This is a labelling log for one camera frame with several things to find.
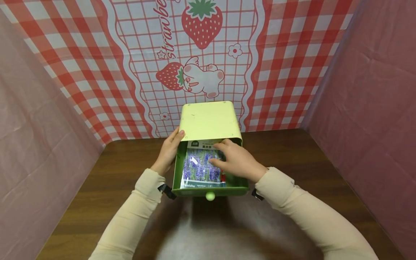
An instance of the beige sleeve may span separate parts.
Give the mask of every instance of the beige sleeve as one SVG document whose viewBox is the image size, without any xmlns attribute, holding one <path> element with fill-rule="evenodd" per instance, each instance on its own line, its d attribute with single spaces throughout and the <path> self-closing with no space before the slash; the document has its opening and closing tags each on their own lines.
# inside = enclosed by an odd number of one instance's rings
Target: beige sleeve
<svg viewBox="0 0 416 260">
<path fill-rule="evenodd" d="M 333 208 L 270 167 L 255 185 L 274 209 L 289 216 L 324 253 L 325 260 L 378 259 L 361 233 Z"/>
<path fill-rule="evenodd" d="M 105 229 L 89 260 L 131 260 L 147 221 L 160 203 L 165 178 L 146 169 Z"/>
</svg>

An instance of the seed packet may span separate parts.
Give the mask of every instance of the seed packet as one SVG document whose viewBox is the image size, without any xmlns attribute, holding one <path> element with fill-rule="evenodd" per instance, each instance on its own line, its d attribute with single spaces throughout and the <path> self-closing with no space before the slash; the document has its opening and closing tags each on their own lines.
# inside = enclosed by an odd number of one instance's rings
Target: seed packet
<svg viewBox="0 0 416 260">
<path fill-rule="evenodd" d="M 221 139 L 188 141 L 181 188 L 225 187 L 225 176 L 208 160 L 216 158 L 225 161 L 224 154 L 213 147 Z"/>
</svg>

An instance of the strawberry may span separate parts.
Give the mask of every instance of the strawberry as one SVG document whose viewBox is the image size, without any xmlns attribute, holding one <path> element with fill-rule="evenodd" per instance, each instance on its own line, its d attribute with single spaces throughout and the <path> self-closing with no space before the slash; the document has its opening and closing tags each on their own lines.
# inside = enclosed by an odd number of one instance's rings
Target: strawberry
<svg viewBox="0 0 416 260">
<path fill-rule="evenodd" d="M 195 0 L 182 13 L 182 26 L 196 46 L 205 49 L 223 25 L 223 13 L 211 0 Z"/>
<path fill-rule="evenodd" d="M 183 84 L 183 66 L 179 62 L 171 62 L 156 73 L 156 78 L 170 90 L 181 90 Z"/>
</svg>

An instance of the strawberry text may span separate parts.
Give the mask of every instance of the strawberry text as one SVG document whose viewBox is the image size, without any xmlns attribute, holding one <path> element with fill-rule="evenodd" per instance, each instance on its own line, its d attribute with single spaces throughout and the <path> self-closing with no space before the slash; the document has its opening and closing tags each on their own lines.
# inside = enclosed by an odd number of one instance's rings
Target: strawberry text
<svg viewBox="0 0 416 260">
<path fill-rule="evenodd" d="M 169 14 L 166 11 L 166 0 L 156 0 L 157 9 L 153 8 L 159 15 L 159 20 L 162 25 L 162 35 L 164 45 L 161 48 L 166 52 L 168 59 L 175 59 L 176 55 L 173 53 L 175 51 L 174 46 L 169 42 L 172 40 L 172 30 L 170 28 L 171 23 L 169 22 Z"/>
</svg>

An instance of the pink backdrop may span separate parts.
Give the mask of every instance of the pink backdrop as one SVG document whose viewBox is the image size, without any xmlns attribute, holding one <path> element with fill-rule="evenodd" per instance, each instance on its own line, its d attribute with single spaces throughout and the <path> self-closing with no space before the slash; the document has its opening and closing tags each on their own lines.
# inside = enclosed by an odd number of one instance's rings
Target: pink backdrop
<svg viewBox="0 0 416 260">
<path fill-rule="evenodd" d="M 102 143 L 167 136 L 231 100 L 242 131 L 297 128 L 359 0 L 0 0 Z"/>
<path fill-rule="evenodd" d="M 364 1 L 306 128 L 416 259 L 416 2 Z"/>
<path fill-rule="evenodd" d="M 102 146 L 0 12 L 0 259 L 34 259 Z"/>
</svg>

